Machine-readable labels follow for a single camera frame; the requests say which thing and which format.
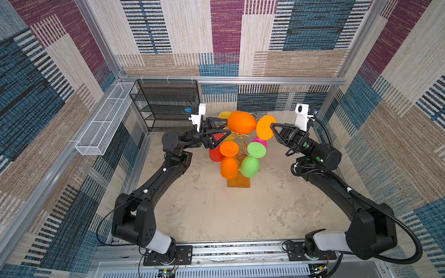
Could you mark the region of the pink wine glass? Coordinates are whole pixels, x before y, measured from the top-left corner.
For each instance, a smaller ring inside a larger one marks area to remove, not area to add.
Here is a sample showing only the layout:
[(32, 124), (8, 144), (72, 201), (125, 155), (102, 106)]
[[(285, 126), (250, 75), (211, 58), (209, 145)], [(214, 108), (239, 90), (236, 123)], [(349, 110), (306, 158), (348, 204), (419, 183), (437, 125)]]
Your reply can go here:
[(253, 142), (261, 143), (265, 148), (268, 148), (267, 142), (265, 140), (260, 139), (259, 137), (254, 138)]

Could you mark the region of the orange wine glass back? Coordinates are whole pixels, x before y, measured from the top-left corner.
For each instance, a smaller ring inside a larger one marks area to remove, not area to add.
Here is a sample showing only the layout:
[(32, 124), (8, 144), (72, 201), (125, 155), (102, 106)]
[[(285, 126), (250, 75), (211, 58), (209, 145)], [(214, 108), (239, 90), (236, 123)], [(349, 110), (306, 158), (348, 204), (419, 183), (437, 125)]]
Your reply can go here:
[(271, 115), (265, 115), (260, 120), (247, 112), (232, 112), (227, 120), (230, 131), (237, 134), (249, 135), (256, 131), (257, 137), (261, 140), (268, 141), (273, 137), (271, 125), (277, 123), (277, 120)]

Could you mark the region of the green wine glass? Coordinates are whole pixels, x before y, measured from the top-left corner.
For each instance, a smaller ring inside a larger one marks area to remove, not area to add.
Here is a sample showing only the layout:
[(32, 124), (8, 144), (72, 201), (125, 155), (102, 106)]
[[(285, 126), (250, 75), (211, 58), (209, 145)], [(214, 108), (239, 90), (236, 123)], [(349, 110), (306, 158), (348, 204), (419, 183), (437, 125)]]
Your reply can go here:
[(257, 175), (260, 168), (259, 159), (266, 155), (267, 149), (260, 142), (251, 142), (248, 145), (247, 152), (248, 156), (242, 161), (240, 172), (247, 178), (253, 178)]

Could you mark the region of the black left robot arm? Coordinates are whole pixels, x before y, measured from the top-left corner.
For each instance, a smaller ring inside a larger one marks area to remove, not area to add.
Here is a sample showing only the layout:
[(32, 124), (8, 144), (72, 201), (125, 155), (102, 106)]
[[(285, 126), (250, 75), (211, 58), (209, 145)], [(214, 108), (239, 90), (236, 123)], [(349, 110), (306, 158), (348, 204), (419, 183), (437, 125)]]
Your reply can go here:
[(200, 130), (166, 132), (162, 136), (164, 161), (157, 172), (131, 194), (121, 194), (115, 202), (111, 234), (118, 239), (152, 251), (162, 263), (172, 262), (176, 241), (156, 227), (154, 209), (166, 190), (189, 168), (193, 154), (190, 148), (215, 149), (231, 131), (227, 119), (208, 117)]

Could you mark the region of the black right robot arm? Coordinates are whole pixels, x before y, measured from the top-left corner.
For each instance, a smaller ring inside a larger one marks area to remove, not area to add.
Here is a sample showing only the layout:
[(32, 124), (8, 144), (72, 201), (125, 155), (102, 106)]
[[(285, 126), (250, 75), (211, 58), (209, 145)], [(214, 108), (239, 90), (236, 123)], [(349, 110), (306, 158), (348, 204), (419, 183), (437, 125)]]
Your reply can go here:
[(305, 252), (312, 257), (321, 251), (343, 251), (360, 259), (369, 259), (397, 245), (396, 227), (388, 217), (393, 210), (376, 204), (351, 187), (344, 185), (334, 170), (342, 154), (327, 143), (318, 143), (309, 133), (290, 124), (271, 124), (277, 142), (286, 146), (286, 156), (301, 153), (291, 172), (302, 177), (327, 195), (348, 217), (347, 231), (328, 232), (320, 229), (306, 234)]

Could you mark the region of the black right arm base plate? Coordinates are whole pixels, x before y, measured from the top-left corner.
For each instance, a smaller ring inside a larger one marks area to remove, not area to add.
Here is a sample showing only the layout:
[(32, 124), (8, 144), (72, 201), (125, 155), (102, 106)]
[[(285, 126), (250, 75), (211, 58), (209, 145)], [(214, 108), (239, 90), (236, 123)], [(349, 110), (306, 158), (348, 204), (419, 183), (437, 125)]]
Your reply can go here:
[(321, 251), (311, 242), (304, 240), (286, 240), (282, 243), (283, 251), (288, 255), (289, 261), (335, 261), (337, 254), (334, 251)]

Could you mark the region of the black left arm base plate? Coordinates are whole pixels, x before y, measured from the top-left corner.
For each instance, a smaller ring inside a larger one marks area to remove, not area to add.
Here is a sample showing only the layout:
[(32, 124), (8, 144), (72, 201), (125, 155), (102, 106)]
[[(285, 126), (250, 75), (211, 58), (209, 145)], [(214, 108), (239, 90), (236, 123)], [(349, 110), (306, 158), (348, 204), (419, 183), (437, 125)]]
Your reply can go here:
[(144, 266), (173, 266), (175, 264), (191, 265), (193, 255), (192, 245), (179, 245), (170, 248), (166, 254), (148, 250), (143, 257)]

